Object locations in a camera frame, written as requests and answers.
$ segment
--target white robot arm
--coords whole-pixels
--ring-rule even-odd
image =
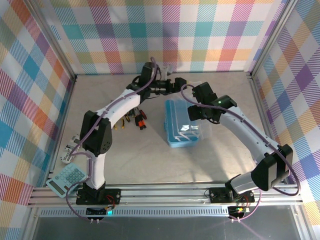
[[[150,66],[148,67],[147,64],[149,63],[146,63],[145,66],[147,67],[142,69],[141,76],[135,79],[138,79],[138,82],[135,82],[134,80],[117,99],[126,96],[128,93],[133,93],[145,84],[146,79],[150,78],[150,70],[152,69]],[[91,161],[88,162],[87,166],[87,172],[90,178],[88,178],[88,180],[83,184],[83,190],[95,199],[95,203],[100,203],[100,200],[104,197],[104,163],[106,152],[112,144],[111,129],[114,124],[127,112],[137,107],[147,99],[151,93],[162,95],[176,93],[180,91],[181,86],[184,84],[186,84],[186,81],[182,78],[176,78],[175,83],[170,83],[170,80],[154,80],[144,91],[139,92],[138,94],[133,93],[130,97],[114,104],[101,118],[98,124],[98,129],[95,129],[85,139],[82,146],[86,150],[86,153],[91,156]],[[243,123],[243,120],[246,120],[249,123],[251,122],[242,113],[237,104],[226,95],[218,98],[217,95],[213,93],[207,82],[194,87],[192,92],[198,103],[220,106],[224,109],[237,113],[242,117],[241,120],[234,117],[229,112],[200,107],[197,105],[188,108],[188,114],[191,121],[207,119],[213,123],[222,124],[232,131],[250,150],[252,158],[256,162],[257,166],[253,171],[240,174],[225,184],[226,189],[231,191],[233,196],[240,195],[256,188],[267,191],[289,175],[289,169],[286,164],[270,147],[270,144],[277,147],[288,162],[292,163],[293,151],[288,145],[280,146],[272,139],[269,140],[269,145],[266,145],[257,136],[255,131]],[[96,112],[88,111],[85,114],[80,139],[84,138],[84,136],[86,136],[86,134],[92,129],[94,123],[108,106],[109,105]],[[259,133],[267,138],[263,132],[259,131]]]

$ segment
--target colorful plaid pattern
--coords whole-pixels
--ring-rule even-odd
[[[267,43],[267,40],[268,40],[270,34],[272,33],[272,31],[273,31],[273,29],[274,29],[274,27],[275,27],[275,25],[276,25],[276,23],[277,23],[277,20],[278,20],[278,18],[279,18],[279,16],[280,16],[282,10],[284,9],[287,1],[288,1],[288,0],[281,0],[281,3],[280,3],[280,5],[279,5],[278,9],[276,10],[275,15],[273,16],[272,21],[271,21],[271,23],[270,23],[267,31],[265,32],[265,34],[264,34],[264,36],[263,36],[263,39],[262,39],[262,41],[261,41],[261,43],[260,43],[260,45],[259,45],[259,48],[258,48],[258,50],[256,51],[256,53],[255,53],[255,55],[254,55],[253,61],[252,61],[251,64],[250,64],[250,67],[249,67],[249,69],[248,69],[248,72],[252,72],[255,64],[257,63],[257,61],[258,61],[258,59],[259,59],[259,57],[260,57],[260,54],[261,54],[262,50],[264,49],[264,47],[265,47],[265,45],[266,45],[266,43]]]
[[[53,154],[66,74],[23,0],[0,2],[0,239],[17,239]]]
[[[53,24],[38,0],[74,71],[85,74],[140,73],[150,56],[176,72],[241,71],[274,1],[50,0]]]
[[[294,149],[302,198],[320,238],[320,1],[300,0],[257,85],[276,140]]]

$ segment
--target aluminum frame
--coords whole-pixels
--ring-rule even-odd
[[[45,172],[45,175],[44,175],[45,177],[42,180],[41,186],[45,186],[46,185],[46,181],[48,180],[49,176],[53,175],[53,172],[54,172],[54,169],[55,169],[55,165],[56,165],[56,161],[57,161],[57,158],[58,158],[59,149],[61,147],[62,136],[63,136],[63,133],[65,131],[65,127],[66,127],[68,113],[69,113],[69,110],[70,110],[70,101],[71,101],[71,98],[72,98],[72,95],[73,95],[73,92],[74,92],[74,88],[75,88],[76,82],[77,81],[73,82],[72,86],[70,87],[70,94],[69,94],[68,100],[66,102],[66,108],[65,108],[65,111],[63,113],[61,125],[59,127],[59,132],[58,132],[58,135],[57,135],[57,141],[54,144],[54,150],[53,150],[54,154],[52,154],[52,156],[50,157],[48,168],[46,169],[46,172]]]
[[[295,6],[297,5],[299,0],[287,0],[281,15],[279,16],[277,23],[275,27],[273,28],[272,33],[269,35],[268,39],[266,40],[266,44],[262,49],[262,52],[260,56],[258,57],[258,60],[256,61],[251,75],[252,78],[255,79],[257,72],[261,69],[263,64],[265,63],[268,54],[270,53],[273,45],[275,44],[276,40],[278,39],[282,29],[284,28],[290,14],[295,9]]]
[[[253,94],[253,98],[254,98],[254,102],[255,102],[256,108],[258,109],[258,113],[259,113],[259,117],[260,117],[260,120],[261,120],[261,123],[262,123],[263,130],[264,130],[265,134],[269,138],[275,139],[275,136],[274,136],[274,134],[272,132],[272,128],[271,128],[270,123],[268,121],[266,110],[264,108],[264,105],[262,104],[262,99],[261,99],[261,96],[259,94],[259,90],[258,90],[256,81],[254,81],[252,79],[252,77],[250,76],[249,72],[247,73],[247,79],[248,79],[249,84],[250,84],[250,88],[251,88],[251,92]]]
[[[204,207],[204,206],[244,206],[244,203],[210,203],[204,193],[208,188],[224,188],[224,184],[181,183],[181,184],[124,184],[107,185],[107,189],[121,189],[120,207]],[[277,187],[288,193],[295,193],[295,184],[279,184]],[[77,207],[76,193],[69,196],[69,201]],[[254,192],[259,199],[259,191]],[[262,192],[261,206],[300,205],[301,196],[286,196],[274,189]],[[37,187],[33,190],[28,207],[67,207],[66,200],[58,197],[49,187]],[[82,205],[81,207],[101,207],[100,205]]]
[[[312,225],[307,217],[305,206],[292,205],[291,211],[300,238],[303,240],[317,239]]]

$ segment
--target white table surface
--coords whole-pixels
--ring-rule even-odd
[[[136,75],[82,75],[75,84],[54,174],[65,166],[60,152],[71,137],[80,133],[85,112],[96,111],[118,97]],[[209,82],[218,97],[229,95],[259,128],[262,124],[244,72],[175,73],[190,82]],[[227,181],[255,167],[248,149],[222,125],[212,125],[212,137],[195,147],[171,148],[164,131],[164,102],[170,96],[144,101],[147,129],[140,130],[134,119],[125,129],[112,130],[112,146],[106,154],[104,177],[107,184]],[[87,160],[73,161],[86,171]]]

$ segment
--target wire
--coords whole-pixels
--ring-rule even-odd
[[[115,199],[111,195],[107,195],[106,198],[109,200],[110,203],[112,203],[113,207],[116,207]]]
[[[77,215],[79,218],[81,218],[81,219],[83,219],[83,220],[86,220],[86,221],[91,222],[91,220],[89,220],[87,217],[81,216],[79,213],[77,213],[77,211],[71,206],[71,204],[70,204],[70,202],[69,202],[69,199],[68,199],[68,198],[69,198],[70,189],[71,189],[72,187],[74,187],[75,185],[77,185],[77,184],[83,184],[83,183],[85,183],[89,178],[90,178],[90,177],[87,177],[87,178],[86,178],[85,180],[83,180],[83,181],[78,181],[78,182],[72,184],[71,187],[69,187],[69,189],[66,191],[65,200],[66,200],[66,204],[69,206],[69,208],[71,209],[71,211],[72,211],[75,215]]]
[[[79,194],[78,194],[78,191],[79,191],[80,189],[84,189],[84,188],[83,188],[83,187],[78,187],[78,188],[76,189],[75,195],[76,195],[77,197],[80,197]]]
[[[159,72],[159,74],[160,74],[160,79],[159,79],[159,80],[161,80],[161,79],[162,79],[162,74],[161,74],[161,69],[160,69],[160,67],[158,67],[156,70],[157,70],[157,72]]]
[[[271,145],[271,143],[265,139],[265,137],[263,137],[260,132],[258,132],[258,130],[256,130],[256,128],[254,126],[252,126],[246,119],[244,119],[243,117],[241,117],[240,115],[238,115],[237,113],[227,109],[227,108],[223,108],[221,106],[213,106],[213,105],[205,105],[205,104],[201,104],[201,103],[198,103],[198,102],[194,102],[192,100],[190,100],[189,98],[186,97],[186,95],[184,94],[184,89],[185,87],[192,87],[194,88],[193,85],[191,84],[184,84],[182,87],[181,87],[181,95],[182,97],[188,101],[189,103],[192,103],[194,105],[197,105],[199,107],[203,107],[203,108],[209,108],[209,109],[217,109],[217,110],[220,110],[220,111],[225,111],[233,116],[235,116],[236,118],[238,118],[240,121],[242,121],[243,123],[245,123],[267,146],[269,146],[276,154],[279,155],[279,157],[284,161],[284,163],[288,166],[288,168],[290,169],[290,172],[291,174],[293,175],[294,179],[295,179],[295,182],[296,182],[296,185],[297,185],[297,191],[295,193],[288,193],[288,192],[285,192],[285,191],[282,191],[276,187],[273,187],[274,190],[276,190],[277,192],[281,193],[281,194],[284,194],[284,195],[287,195],[287,196],[291,196],[291,197],[294,197],[294,196],[297,196],[299,195],[300,191],[301,191],[301,184],[300,184],[300,181],[298,179],[298,176],[295,172],[295,170],[293,169],[293,167],[291,166],[291,164],[288,162],[288,160],[281,154],[281,152],[275,148],[273,145]]]
[[[214,199],[216,196],[207,196],[206,192],[209,191],[209,189],[205,190],[203,195],[207,198],[207,199]]]
[[[248,207],[248,205],[249,205],[249,200],[248,200],[247,196],[243,195],[243,197],[244,197],[244,198],[245,198],[245,200],[246,200],[246,205],[245,205],[245,207],[247,208],[247,207]]]
[[[252,214],[254,214],[255,211],[257,210],[258,206],[259,206],[260,203],[261,203],[261,198],[262,198],[262,191],[261,191],[260,189],[259,189],[259,191],[260,191],[260,193],[259,193],[259,200],[258,200],[257,204],[255,205],[254,209],[253,209],[252,212],[250,212],[247,216],[242,217],[241,220],[244,220],[244,219],[249,218],[249,217],[250,217]]]

